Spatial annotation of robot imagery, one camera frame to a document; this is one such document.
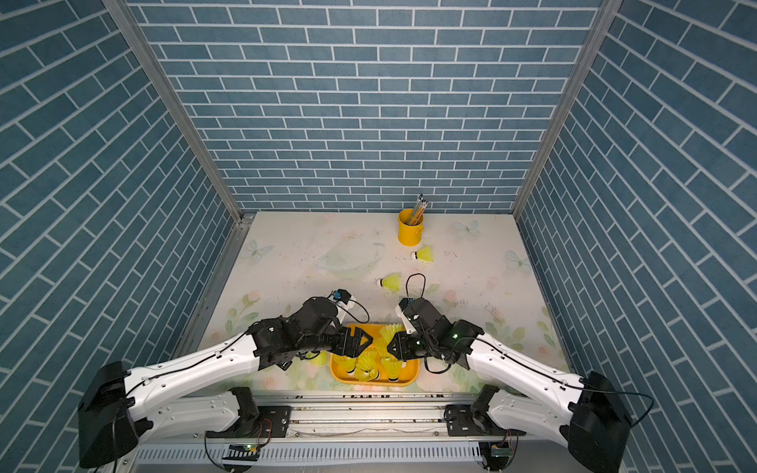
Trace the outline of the orange plastic storage box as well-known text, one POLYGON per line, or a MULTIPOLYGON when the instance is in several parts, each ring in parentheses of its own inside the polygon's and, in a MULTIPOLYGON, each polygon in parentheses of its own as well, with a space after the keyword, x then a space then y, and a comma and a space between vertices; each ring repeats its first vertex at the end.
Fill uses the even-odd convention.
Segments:
POLYGON ((372 344, 356 358, 331 355, 329 368, 335 380, 343 384, 374 387, 404 387, 413 384, 420 372, 420 362, 401 362, 388 353, 388 343, 398 332, 404 332, 402 324, 357 324, 372 337, 372 344))

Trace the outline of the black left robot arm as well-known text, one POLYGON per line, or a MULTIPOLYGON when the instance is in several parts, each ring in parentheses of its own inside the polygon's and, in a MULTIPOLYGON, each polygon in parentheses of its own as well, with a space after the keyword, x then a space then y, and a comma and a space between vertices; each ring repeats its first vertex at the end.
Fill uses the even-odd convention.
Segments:
POLYGON ((307 354, 331 353, 359 358, 372 336, 343 324, 351 305, 340 290, 312 297, 291 315, 254 321, 245 331, 210 348, 169 362, 127 369, 123 362, 95 374, 77 409, 79 464, 97 468, 116 464, 146 439, 184 433, 215 438, 266 436, 252 392, 233 387, 215 400, 194 392, 229 378, 278 367, 285 371, 307 354))

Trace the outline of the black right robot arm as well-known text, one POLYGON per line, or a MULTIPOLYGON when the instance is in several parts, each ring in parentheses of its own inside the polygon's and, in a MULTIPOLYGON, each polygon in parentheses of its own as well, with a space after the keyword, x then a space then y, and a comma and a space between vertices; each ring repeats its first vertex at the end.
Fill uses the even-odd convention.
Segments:
POLYGON ((450 435, 532 435, 565 447, 591 472, 619 470, 633 421, 608 378, 537 362, 471 322, 449 321, 423 298, 402 299, 396 313, 405 329, 388 344, 394 357, 437 359, 486 380, 472 404, 447 406, 450 435))

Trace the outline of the black robot base joint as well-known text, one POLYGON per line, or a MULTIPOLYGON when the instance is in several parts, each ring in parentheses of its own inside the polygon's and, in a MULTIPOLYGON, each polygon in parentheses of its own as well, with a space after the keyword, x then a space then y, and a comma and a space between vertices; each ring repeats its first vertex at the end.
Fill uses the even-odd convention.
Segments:
POLYGON ((500 391, 501 388, 486 384, 472 404, 449 404, 443 415, 447 434, 450 437, 524 436, 525 431, 503 429, 488 415, 490 402, 500 391))

